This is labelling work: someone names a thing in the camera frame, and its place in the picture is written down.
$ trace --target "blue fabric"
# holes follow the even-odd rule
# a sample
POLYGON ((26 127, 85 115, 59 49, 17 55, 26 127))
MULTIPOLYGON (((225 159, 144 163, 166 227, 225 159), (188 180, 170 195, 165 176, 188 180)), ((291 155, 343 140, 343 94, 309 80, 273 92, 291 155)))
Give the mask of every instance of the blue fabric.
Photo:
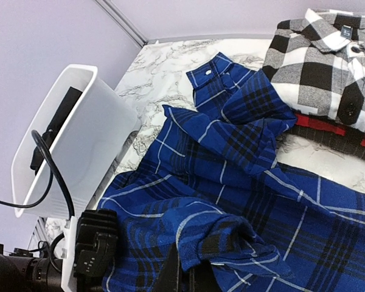
POLYGON ((176 243, 183 270, 209 260, 223 291, 365 291, 365 194, 277 163, 296 118, 262 71, 219 53, 187 76, 198 112, 165 105, 99 204, 121 231, 103 288, 151 291, 176 243))

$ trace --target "shirt label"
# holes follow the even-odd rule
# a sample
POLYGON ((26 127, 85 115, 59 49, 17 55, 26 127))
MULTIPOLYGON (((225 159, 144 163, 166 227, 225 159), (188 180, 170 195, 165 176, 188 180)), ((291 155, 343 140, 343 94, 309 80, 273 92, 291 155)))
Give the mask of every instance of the shirt label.
POLYGON ((350 26, 342 26, 341 37, 352 39, 353 28, 350 26))

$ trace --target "marble tabletop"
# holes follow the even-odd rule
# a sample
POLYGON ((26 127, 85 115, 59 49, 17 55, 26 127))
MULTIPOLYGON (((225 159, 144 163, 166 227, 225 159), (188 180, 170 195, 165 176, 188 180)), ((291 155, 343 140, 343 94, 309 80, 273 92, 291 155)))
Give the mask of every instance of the marble tabletop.
MULTIPOLYGON (((136 108, 142 127, 127 140, 124 155, 114 161, 90 207, 96 207, 113 176, 135 170, 165 121, 162 105, 195 110, 192 86, 186 72, 209 61, 218 52, 250 69, 262 67, 271 40, 228 39, 156 43, 145 46, 115 91, 136 108)), ((279 137, 279 162, 307 169, 351 189, 365 193, 365 161, 334 151, 292 134, 279 137)), ((48 218, 50 240, 62 230, 64 220, 48 218)))

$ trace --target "folded shirt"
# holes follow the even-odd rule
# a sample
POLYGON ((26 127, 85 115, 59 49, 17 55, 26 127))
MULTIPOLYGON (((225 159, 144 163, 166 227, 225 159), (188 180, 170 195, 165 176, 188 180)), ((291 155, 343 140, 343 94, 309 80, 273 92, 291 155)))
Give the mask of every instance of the folded shirt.
POLYGON ((187 76, 197 112, 164 105, 139 167, 99 203, 120 228, 104 290, 151 291, 172 244, 222 291, 364 290, 365 194, 277 163, 296 117, 262 71, 218 54, 187 76))
POLYGON ((365 132, 365 13, 308 9, 282 21, 263 71, 292 109, 365 132))
POLYGON ((336 151, 365 160, 365 133, 332 120, 296 113, 296 125, 287 133, 313 140, 336 151))

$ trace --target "black button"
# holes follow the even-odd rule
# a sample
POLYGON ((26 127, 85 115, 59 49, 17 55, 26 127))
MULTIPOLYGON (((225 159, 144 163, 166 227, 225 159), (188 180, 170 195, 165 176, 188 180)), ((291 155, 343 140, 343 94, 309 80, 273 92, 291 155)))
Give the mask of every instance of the black button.
POLYGON ((359 47, 352 47, 351 50, 354 52, 354 53, 360 53, 361 50, 359 49, 359 47))
POLYGON ((349 116, 349 117, 352 117, 355 115, 356 113, 356 107, 355 107, 355 104, 354 103, 350 103, 347 108, 345 109, 345 112, 346 114, 349 116))

